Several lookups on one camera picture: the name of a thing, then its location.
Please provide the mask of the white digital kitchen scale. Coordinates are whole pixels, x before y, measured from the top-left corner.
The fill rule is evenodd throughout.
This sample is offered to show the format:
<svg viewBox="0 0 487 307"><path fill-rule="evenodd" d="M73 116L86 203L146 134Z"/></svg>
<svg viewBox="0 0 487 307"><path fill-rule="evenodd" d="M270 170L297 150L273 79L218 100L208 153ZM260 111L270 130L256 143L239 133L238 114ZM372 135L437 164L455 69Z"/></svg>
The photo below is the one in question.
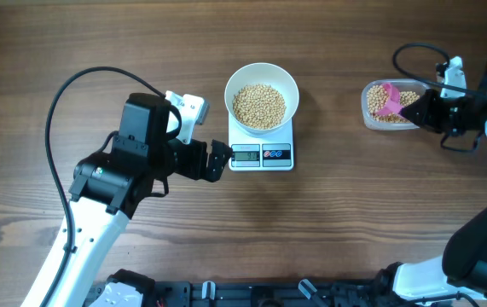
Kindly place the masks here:
<svg viewBox="0 0 487 307"><path fill-rule="evenodd" d="M253 135L229 117L229 161L232 171L290 171L294 167L293 122L263 135Z"/></svg>

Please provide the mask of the clear plastic bean container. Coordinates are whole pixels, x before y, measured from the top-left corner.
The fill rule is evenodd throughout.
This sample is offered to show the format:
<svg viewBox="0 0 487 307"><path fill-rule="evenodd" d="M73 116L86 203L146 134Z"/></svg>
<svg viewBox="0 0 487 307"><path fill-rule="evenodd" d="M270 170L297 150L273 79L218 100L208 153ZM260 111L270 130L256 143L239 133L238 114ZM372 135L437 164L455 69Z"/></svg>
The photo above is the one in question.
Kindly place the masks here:
<svg viewBox="0 0 487 307"><path fill-rule="evenodd" d="M421 96L423 96L429 87L426 84L412 80L412 79L381 79L376 80L368 84L362 91L361 94L361 105L362 105L362 116L364 124L371 130L413 130L417 129L417 126L410 123L402 124L389 124L374 120L367 108L367 98L366 94L368 90L374 85L380 85L384 83L391 83L397 87L400 91L414 91Z"/></svg>

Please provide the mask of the pile of soybeans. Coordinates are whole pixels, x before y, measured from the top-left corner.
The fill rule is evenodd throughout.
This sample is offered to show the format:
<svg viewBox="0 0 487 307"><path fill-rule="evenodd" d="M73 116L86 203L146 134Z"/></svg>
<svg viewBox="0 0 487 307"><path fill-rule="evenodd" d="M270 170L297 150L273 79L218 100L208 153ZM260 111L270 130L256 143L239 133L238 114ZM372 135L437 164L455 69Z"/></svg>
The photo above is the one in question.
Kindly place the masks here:
<svg viewBox="0 0 487 307"><path fill-rule="evenodd" d="M420 95L414 91L400 91L400 104L403 107L411 105L413 102L420 98ZM379 116L374 113L379 111L386 103L387 94L382 88L382 84L372 86L367 94L367 108L371 117L379 122L389 123L389 124L402 124L408 123L408 120L403 118L401 115L397 116L395 114L387 116Z"/></svg>

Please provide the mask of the white bowl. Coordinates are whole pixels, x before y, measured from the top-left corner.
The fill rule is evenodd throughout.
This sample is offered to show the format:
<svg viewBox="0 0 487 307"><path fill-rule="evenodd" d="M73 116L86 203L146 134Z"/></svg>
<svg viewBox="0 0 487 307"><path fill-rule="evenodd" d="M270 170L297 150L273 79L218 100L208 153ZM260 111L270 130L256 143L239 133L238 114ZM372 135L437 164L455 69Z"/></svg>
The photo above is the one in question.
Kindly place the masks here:
<svg viewBox="0 0 487 307"><path fill-rule="evenodd" d="M282 122L276 127L268 130L253 129L235 118L234 97L243 87L252 84L268 84L279 91L284 98L287 109ZM241 128L254 135L263 135L279 129L292 120L299 106L299 88L292 75L282 67L265 62L252 63L240 68L229 78L224 90L224 102L229 116L233 117Z"/></svg>

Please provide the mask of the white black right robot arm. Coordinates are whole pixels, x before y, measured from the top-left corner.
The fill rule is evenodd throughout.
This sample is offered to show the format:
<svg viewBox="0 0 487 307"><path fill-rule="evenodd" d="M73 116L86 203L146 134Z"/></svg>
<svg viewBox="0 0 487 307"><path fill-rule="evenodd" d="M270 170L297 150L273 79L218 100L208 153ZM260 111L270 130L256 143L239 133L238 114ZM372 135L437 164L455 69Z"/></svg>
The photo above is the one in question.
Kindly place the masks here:
<svg viewBox="0 0 487 307"><path fill-rule="evenodd" d="M443 138L475 130L487 136L487 66L478 90L461 89L461 96L446 97L438 88L416 102L399 108L398 115ZM471 304L487 300L487 207L457 230L442 256L417 264L394 263L381 270L364 291L370 306L423 306L451 299Z"/></svg>

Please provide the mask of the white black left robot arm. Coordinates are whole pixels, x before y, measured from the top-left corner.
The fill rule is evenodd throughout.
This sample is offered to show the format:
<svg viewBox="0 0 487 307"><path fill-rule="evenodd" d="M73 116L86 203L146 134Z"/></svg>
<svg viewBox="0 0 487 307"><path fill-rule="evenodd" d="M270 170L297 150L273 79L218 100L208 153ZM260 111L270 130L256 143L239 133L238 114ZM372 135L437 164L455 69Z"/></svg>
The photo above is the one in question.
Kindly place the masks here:
<svg viewBox="0 0 487 307"><path fill-rule="evenodd" d="M117 238L138 204L169 192L173 173L216 182L232 155L219 141L200 142L194 127L204 122L201 97L133 93L119 129L74 169L69 188L71 216L62 221L48 257L26 295L25 306L80 306Z"/></svg>

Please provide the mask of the pink plastic measuring scoop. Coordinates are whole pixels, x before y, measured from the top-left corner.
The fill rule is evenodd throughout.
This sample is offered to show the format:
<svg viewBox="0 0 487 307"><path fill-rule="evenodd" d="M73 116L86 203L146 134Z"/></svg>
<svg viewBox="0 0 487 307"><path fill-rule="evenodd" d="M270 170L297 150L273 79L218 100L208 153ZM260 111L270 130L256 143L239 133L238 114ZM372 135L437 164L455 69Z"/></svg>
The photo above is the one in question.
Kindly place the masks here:
<svg viewBox="0 0 487 307"><path fill-rule="evenodd" d="M391 83L382 84L382 88L386 91L387 99L385 105L375 115L387 116L395 114L400 116L403 106L400 104L400 91Z"/></svg>

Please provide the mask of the soybeans in white bowl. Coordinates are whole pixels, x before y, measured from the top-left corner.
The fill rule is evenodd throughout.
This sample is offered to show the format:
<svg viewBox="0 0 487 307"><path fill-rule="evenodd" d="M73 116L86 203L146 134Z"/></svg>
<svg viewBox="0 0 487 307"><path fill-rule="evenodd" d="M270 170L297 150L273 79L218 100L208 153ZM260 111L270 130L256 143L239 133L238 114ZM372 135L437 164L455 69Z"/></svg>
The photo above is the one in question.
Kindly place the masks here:
<svg viewBox="0 0 487 307"><path fill-rule="evenodd" d="M253 129L276 127L282 122L286 109L281 93L268 84L246 85L233 100L235 118Z"/></svg>

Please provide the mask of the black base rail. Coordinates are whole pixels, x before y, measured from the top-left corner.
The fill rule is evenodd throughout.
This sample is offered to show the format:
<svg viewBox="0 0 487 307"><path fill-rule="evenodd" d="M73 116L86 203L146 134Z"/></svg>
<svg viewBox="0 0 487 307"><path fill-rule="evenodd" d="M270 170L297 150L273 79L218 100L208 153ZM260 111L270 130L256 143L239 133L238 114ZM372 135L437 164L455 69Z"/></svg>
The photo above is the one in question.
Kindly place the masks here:
<svg viewBox="0 0 487 307"><path fill-rule="evenodd" d="M366 307L377 303L362 281L315 283L190 283L157 281L147 293L110 281L93 286L85 306L148 307Z"/></svg>

